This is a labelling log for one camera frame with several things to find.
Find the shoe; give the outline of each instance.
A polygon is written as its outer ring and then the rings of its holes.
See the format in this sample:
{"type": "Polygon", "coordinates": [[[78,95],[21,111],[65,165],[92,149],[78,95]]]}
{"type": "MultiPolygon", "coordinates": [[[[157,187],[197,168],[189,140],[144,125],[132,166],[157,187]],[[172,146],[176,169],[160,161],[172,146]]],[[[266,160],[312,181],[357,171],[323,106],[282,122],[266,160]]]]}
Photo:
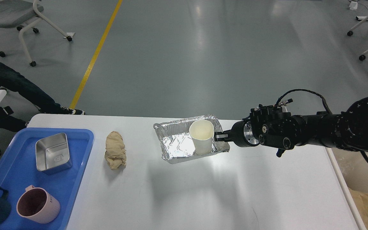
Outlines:
{"type": "Polygon", "coordinates": [[[80,109],[69,109],[66,107],[61,107],[60,108],[61,113],[60,114],[70,114],[70,115],[85,115],[85,111],[80,110],[80,109]]]}

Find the jeans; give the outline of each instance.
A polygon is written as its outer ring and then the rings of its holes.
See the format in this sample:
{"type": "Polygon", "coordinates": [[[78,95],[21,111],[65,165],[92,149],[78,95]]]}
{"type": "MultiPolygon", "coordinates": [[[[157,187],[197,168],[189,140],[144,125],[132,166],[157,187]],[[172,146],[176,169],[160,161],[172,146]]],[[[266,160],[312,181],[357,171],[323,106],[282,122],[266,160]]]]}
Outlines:
{"type": "MultiPolygon", "coordinates": [[[[0,86],[18,92],[19,95],[41,108],[41,112],[53,114],[61,112],[60,104],[55,103],[48,94],[20,73],[2,63],[0,63],[0,86]]],[[[0,128],[13,132],[18,132],[25,127],[25,121],[12,116],[0,121],[0,128]]]]}

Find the aluminum foil tray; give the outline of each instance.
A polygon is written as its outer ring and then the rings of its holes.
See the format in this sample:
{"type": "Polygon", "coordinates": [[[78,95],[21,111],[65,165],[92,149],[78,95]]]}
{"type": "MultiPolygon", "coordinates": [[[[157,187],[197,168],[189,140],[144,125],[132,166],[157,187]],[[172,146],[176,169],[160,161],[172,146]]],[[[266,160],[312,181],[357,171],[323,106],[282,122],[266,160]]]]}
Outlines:
{"type": "Polygon", "coordinates": [[[226,142],[215,142],[213,140],[213,151],[209,154],[197,155],[193,140],[191,139],[190,125],[197,120],[206,119],[214,125],[214,132],[222,132],[221,124],[214,115],[186,118],[172,122],[156,123],[153,125],[160,141],[162,158],[170,164],[176,164],[188,160],[194,160],[217,153],[229,152],[229,144],[226,142]]]}

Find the pink mug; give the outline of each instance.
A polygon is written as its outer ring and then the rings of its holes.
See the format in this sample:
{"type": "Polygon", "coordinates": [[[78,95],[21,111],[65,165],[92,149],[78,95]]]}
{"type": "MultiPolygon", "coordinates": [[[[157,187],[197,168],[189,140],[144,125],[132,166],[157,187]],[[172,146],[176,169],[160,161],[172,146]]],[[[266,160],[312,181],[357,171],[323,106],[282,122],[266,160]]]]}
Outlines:
{"type": "Polygon", "coordinates": [[[24,218],[46,224],[59,214],[60,204],[57,199],[43,188],[30,185],[16,203],[16,212],[24,218]]]}

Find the white paper cup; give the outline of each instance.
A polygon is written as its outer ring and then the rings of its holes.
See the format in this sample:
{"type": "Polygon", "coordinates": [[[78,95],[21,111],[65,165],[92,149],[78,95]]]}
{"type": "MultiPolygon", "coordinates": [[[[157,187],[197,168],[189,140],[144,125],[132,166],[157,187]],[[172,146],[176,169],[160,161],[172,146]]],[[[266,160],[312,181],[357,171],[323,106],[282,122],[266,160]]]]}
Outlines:
{"type": "Polygon", "coordinates": [[[212,151],[212,137],[214,136],[214,125],[208,120],[198,120],[190,126],[190,136],[193,139],[195,152],[198,155],[212,151]]]}

